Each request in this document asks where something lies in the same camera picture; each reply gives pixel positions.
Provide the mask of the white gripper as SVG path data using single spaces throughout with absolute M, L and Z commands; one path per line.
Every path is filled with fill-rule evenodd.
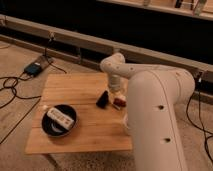
M 112 93 L 125 92 L 125 80 L 118 75 L 108 76 L 108 88 Z

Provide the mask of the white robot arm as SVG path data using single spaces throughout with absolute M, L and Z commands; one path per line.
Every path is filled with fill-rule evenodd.
M 174 105 L 191 97 L 192 74 L 183 68 L 157 64 L 131 64 L 120 53 L 100 63 L 108 87 L 120 88 L 128 80 L 127 117 L 136 171 L 188 171 Z

